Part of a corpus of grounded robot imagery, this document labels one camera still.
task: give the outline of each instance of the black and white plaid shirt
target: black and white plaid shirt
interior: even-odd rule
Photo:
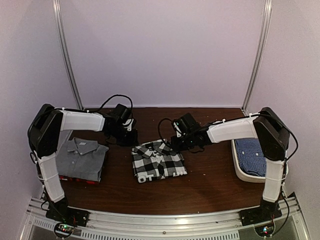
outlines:
[[[131,154],[133,172],[139,183],[187,174],[181,153],[173,151],[161,140],[136,146]]]

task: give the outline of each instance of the brown tabletop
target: brown tabletop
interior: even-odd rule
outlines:
[[[162,118],[175,119],[188,112],[202,125],[243,116],[238,108],[135,108],[139,142],[159,139],[157,125]],[[161,129],[165,138],[175,134],[169,122]],[[74,131],[71,137],[105,142],[101,132]],[[210,213],[259,205],[264,184],[244,182],[236,176],[230,141],[207,146],[198,154],[183,151],[182,155],[187,175],[138,183],[131,148],[111,145],[99,185],[63,181],[62,187],[72,207],[122,214]]]

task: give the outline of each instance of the folded shirt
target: folded shirt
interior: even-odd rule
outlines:
[[[265,177],[267,162],[257,138],[235,140],[239,167],[248,175]]]
[[[73,138],[66,141],[56,156],[59,175],[98,182],[104,164],[107,146],[97,141]]]
[[[136,146],[131,154],[134,176],[139,183],[188,174],[182,155],[166,146],[162,140]]]

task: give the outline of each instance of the gray shirt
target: gray shirt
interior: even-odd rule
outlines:
[[[66,141],[56,156],[59,175],[89,181],[99,181],[107,146],[97,141],[73,138]]]

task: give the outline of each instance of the metal frame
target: metal frame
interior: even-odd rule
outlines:
[[[248,114],[248,104],[250,101],[250,98],[252,96],[252,92],[257,80],[258,72],[260,63],[262,60],[262,55],[264,52],[264,48],[266,45],[266,40],[269,32],[269,26],[270,26],[270,20],[271,20],[271,13],[272,13],[272,0],[265,0],[264,4],[264,12],[263,12],[263,19],[262,19],[262,26],[261,26],[261,32],[260,32],[260,39],[258,44],[258,49],[256,51],[255,61],[251,73],[250,83],[248,86],[248,90],[245,95],[245,99],[243,102],[242,110],[245,113],[245,115]]]
[[[23,218],[19,231],[20,240],[29,240],[33,226],[52,231],[56,222],[46,218],[43,200],[32,198]],[[288,199],[290,215],[300,240],[309,240],[310,236],[303,219],[299,203],[295,197]],[[283,200],[279,202],[284,219],[287,216],[287,206]],[[184,215],[131,215],[89,210],[86,227],[77,227],[74,236],[80,239],[127,239],[127,240],[211,240],[239,239],[239,231],[253,228],[253,225],[242,226],[240,209],[202,214]]]
[[[70,56],[68,53],[68,48],[67,48],[67,41],[66,41],[66,36],[65,36],[65,31],[64,31],[64,25],[62,22],[62,14],[61,14],[61,9],[60,9],[60,0],[53,0],[53,11],[54,11],[54,17],[56,21],[56,26],[58,30],[58,35],[59,35],[59,41],[61,45],[61,50],[62,50],[62,56],[64,60],[64,65],[66,69],[66,73],[69,78],[71,90],[76,102],[76,106],[78,109],[84,109],[84,106],[81,102],[79,91],[77,88],[77,84],[75,81],[75,76],[74,72],[72,70],[71,66],[71,61],[70,61]]]

